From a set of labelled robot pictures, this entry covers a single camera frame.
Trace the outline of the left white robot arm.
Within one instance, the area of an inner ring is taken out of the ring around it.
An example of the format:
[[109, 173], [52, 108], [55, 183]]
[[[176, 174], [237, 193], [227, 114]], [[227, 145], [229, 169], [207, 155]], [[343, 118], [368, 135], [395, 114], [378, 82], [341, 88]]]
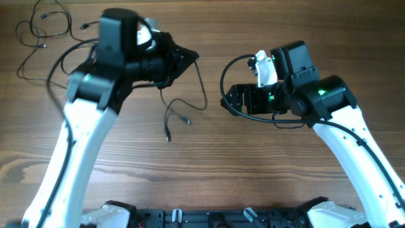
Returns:
[[123, 8], [108, 8], [89, 57], [68, 77], [66, 103], [49, 96], [63, 117], [40, 188], [23, 218], [10, 227], [140, 227], [133, 205], [108, 201], [82, 211], [97, 154], [134, 89], [173, 84], [198, 59], [153, 21]]

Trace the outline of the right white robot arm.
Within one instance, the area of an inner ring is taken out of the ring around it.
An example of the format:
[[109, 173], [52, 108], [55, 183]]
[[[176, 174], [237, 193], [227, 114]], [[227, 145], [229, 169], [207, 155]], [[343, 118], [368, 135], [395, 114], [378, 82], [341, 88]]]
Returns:
[[258, 81], [222, 91], [222, 107], [280, 129], [313, 129], [338, 159], [363, 205], [363, 212], [357, 212], [315, 198], [297, 208], [296, 225], [403, 227], [404, 183], [372, 137], [347, 84], [336, 75], [321, 79], [303, 41], [245, 59]]

